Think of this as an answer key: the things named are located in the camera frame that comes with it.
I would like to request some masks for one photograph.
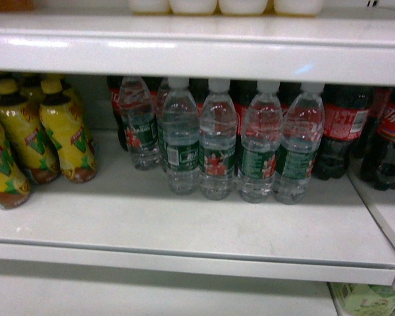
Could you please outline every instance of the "white shelf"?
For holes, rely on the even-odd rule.
[[[0,69],[395,86],[395,9],[307,19],[46,7],[0,14]]]
[[[0,315],[336,316],[325,283],[0,261]]]
[[[354,163],[349,177],[372,216],[395,247],[395,190],[378,191],[359,179],[361,161]]]
[[[60,178],[0,210],[0,259],[391,285],[395,251],[347,178],[312,180],[299,205],[178,197],[98,132],[99,173]]]

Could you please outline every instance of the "beverage bottle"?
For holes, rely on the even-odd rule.
[[[200,189],[213,200],[226,198],[233,186],[237,117],[229,87],[230,80],[209,79],[200,117]]]
[[[155,104],[155,116],[157,117],[158,127],[158,149],[160,156],[160,164],[164,172],[167,171],[167,149],[165,148],[164,132],[163,132],[163,109],[165,99],[170,92],[169,80],[164,78],[158,89],[157,102]]]
[[[41,89],[40,74],[26,72],[20,82],[20,94],[27,97],[34,108],[39,111],[41,102],[45,98],[45,94]]]
[[[111,105],[113,106],[113,115],[117,123],[117,136],[121,148],[127,151],[126,134],[124,133],[123,122],[121,119],[119,97],[120,86],[123,76],[107,76],[107,85],[111,93]]]
[[[142,78],[123,78],[119,104],[134,167],[155,168],[159,164],[157,120],[151,94]]]
[[[372,100],[373,89],[367,86],[325,86],[325,125],[313,167],[318,179],[339,179],[345,174]]]
[[[258,81],[259,93],[247,110],[242,130],[238,192],[244,201],[261,203],[271,192],[276,151],[282,134],[279,82]]]
[[[19,93],[13,79],[0,80],[0,123],[18,155],[25,175],[35,184],[59,176],[59,162],[40,121],[40,114]]]
[[[0,124],[0,208],[12,209],[24,203],[30,195],[28,179],[19,170]]]
[[[325,122],[323,87],[303,83],[301,94],[284,117],[273,184],[275,198],[284,204],[301,201],[309,185]]]
[[[73,183],[91,180],[97,172],[96,162],[79,106],[63,94],[60,81],[46,79],[41,87],[45,99],[39,115],[59,155],[61,172]]]
[[[370,108],[367,121],[363,127],[360,138],[354,144],[352,149],[352,156],[356,159],[361,159],[365,154],[370,151],[371,141],[375,135],[376,129],[381,121],[382,114],[386,109],[389,102],[390,94],[392,93],[391,88],[387,87],[376,87],[373,104]]]
[[[163,110],[167,176],[175,194],[191,194],[199,183],[199,115],[189,79],[169,78]]]
[[[395,88],[361,164],[360,176],[377,190],[395,189]]]

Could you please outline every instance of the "water bottle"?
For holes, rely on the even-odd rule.
[[[155,115],[157,117],[158,127],[158,148],[161,167],[164,172],[167,172],[167,150],[165,149],[164,132],[163,132],[163,109],[165,99],[170,92],[169,80],[164,78],[158,89],[157,102],[155,104]]]
[[[124,77],[118,102],[134,167],[155,168],[159,164],[157,120],[151,94],[142,78]]]
[[[188,85],[187,78],[169,78],[163,109],[167,176],[179,195],[191,194],[199,181],[199,114]]]
[[[307,190],[325,123],[324,86],[303,83],[284,118],[273,184],[275,198],[284,204],[298,203]]]
[[[266,200],[273,183],[276,150],[282,134],[279,82],[258,81],[259,92],[244,118],[238,169],[238,193],[250,203]]]
[[[229,87],[230,80],[209,79],[200,117],[200,189],[213,200],[226,198],[233,186],[237,117]]]

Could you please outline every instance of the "white bottle cap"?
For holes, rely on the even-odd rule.
[[[189,86],[189,78],[169,77],[169,86],[172,89],[182,89]]]
[[[212,92],[227,92],[230,89],[230,79],[209,79],[209,89]]]
[[[324,87],[325,87],[325,84],[322,84],[320,82],[303,82],[302,83],[302,90],[304,92],[309,92],[309,93],[321,93],[323,91]]]
[[[258,80],[257,90],[263,93],[276,93],[279,89],[279,81]]]

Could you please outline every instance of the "yellow drink bottle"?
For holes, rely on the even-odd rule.
[[[46,79],[41,87],[46,97],[39,115],[57,149],[61,172],[74,183],[91,180],[96,174],[95,157],[88,146],[82,111],[63,94],[60,81]]]
[[[38,110],[19,94],[12,79],[0,80],[0,96],[0,123],[18,155],[20,167],[33,183],[53,181],[59,176],[59,160]]]
[[[0,208],[17,207],[29,198],[29,194],[29,181],[16,165],[10,142],[0,125]]]

